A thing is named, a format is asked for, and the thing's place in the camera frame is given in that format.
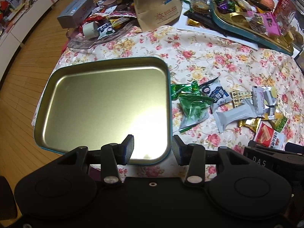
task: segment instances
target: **red snack packet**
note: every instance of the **red snack packet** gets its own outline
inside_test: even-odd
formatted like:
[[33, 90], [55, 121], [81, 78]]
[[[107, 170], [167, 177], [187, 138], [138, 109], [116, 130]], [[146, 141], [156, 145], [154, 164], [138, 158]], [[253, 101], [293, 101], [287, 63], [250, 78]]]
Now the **red snack packet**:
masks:
[[253, 140], [266, 147], [283, 150], [285, 135], [261, 122]]

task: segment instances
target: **gray cardboard box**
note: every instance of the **gray cardboard box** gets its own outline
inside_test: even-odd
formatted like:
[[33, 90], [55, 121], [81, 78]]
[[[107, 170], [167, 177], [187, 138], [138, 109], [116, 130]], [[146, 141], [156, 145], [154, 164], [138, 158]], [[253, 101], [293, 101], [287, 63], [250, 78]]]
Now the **gray cardboard box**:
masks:
[[57, 17], [62, 28], [77, 28], [95, 8], [93, 0], [74, 0]]

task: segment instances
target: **shiny green wrapper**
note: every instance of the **shiny green wrapper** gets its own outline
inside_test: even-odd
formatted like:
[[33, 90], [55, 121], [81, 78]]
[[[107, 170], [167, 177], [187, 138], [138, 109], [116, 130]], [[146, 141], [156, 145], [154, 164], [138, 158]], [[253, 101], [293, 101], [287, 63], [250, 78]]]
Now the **shiny green wrapper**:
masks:
[[196, 96], [200, 96], [200, 89], [197, 81], [193, 81], [190, 84], [171, 84], [171, 99], [176, 100], [179, 95], [185, 93], [194, 93]]
[[179, 101], [184, 112], [179, 131], [183, 133], [209, 117], [209, 112], [206, 108], [214, 102], [214, 99], [187, 93], [181, 94]]

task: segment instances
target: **wooden floor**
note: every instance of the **wooden floor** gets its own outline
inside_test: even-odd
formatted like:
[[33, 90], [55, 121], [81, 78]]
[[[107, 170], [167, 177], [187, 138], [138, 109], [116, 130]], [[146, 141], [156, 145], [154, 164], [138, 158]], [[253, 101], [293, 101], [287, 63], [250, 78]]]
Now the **wooden floor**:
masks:
[[[6, 177], [13, 191], [22, 177], [59, 156], [36, 146], [31, 121], [67, 40], [57, 16], [71, 1], [59, 0], [36, 26], [0, 91], [0, 175]], [[2, 221], [2, 225], [12, 222]]]

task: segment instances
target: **apple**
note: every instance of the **apple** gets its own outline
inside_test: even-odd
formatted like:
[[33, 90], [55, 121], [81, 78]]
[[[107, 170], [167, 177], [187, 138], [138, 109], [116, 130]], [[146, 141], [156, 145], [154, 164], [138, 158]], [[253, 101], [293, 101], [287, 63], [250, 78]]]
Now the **apple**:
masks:
[[260, 3], [267, 6], [270, 9], [274, 9], [275, 7], [275, 2], [273, 0], [261, 0]]

